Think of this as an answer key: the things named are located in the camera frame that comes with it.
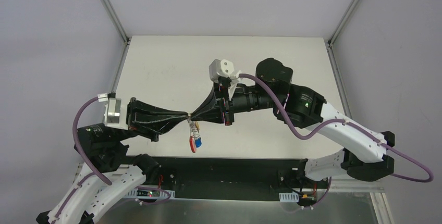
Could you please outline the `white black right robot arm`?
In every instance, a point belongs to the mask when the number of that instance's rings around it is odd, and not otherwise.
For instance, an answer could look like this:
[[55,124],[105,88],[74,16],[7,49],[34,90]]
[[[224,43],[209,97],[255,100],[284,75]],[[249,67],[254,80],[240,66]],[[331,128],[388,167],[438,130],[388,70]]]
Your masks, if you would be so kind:
[[235,71],[232,62],[214,60],[209,66],[213,88],[206,100],[190,114],[192,121],[231,125],[238,113],[272,109],[295,136],[308,140],[323,135],[342,150],[302,161],[296,173],[298,185],[307,188],[324,178],[349,175],[372,182],[394,173],[395,161],[387,146],[392,132],[377,133],[340,113],[313,89],[291,82],[293,70],[274,58],[256,66],[255,75]]

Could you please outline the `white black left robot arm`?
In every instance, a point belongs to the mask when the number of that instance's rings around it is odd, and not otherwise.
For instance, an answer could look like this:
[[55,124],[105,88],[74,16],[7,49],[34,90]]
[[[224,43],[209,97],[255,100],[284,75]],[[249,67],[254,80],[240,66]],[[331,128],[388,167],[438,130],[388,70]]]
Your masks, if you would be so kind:
[[160,182],[159,163],[148,154],[128,157],[129,147],[123,141],[142,136],[156,142],[188,118],[186,112],[136,99],[122,107],[114,93],[99,94],[93,101],[106,104],[104,121],[79,127],[83,105],[72,124],[75,150],[84,161],[82,169],[63,199],[52,210],[40,213],[37,223],[97,223],[132,190]]

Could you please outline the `steel key holder red handle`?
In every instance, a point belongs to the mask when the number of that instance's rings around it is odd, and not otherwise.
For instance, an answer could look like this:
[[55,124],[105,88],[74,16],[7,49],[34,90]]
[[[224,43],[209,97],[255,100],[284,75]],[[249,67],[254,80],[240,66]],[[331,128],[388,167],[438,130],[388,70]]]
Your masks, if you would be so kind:
[[195,127],[194,121],[188,119],[188,124],[189,124],[189,131],[190,131],[190,135],[189,135],[189,144],[190,144],[190,148],[192,153],[195,153],[197,151],[197,148],[195,146],[195,139],[200,138],[200,130],[198,131]]

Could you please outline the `key with blue tag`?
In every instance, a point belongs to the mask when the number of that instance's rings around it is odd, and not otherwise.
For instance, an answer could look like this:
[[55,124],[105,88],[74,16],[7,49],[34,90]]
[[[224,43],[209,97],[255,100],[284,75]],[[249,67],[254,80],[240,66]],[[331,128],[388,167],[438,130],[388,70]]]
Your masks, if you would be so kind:
[[195,142],[195,146],[196,146],[196,148],[199,148],[199,147],[202,145],[201,138],[195,139],[194,142]]

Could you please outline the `key with yellow tag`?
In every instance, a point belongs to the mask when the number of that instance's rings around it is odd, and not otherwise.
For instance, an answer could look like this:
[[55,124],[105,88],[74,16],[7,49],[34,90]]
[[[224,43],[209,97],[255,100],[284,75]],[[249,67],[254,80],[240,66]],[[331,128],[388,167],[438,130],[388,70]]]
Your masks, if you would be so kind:
[[200,127],[197,121],[194,122],[196,129],[199,131]]

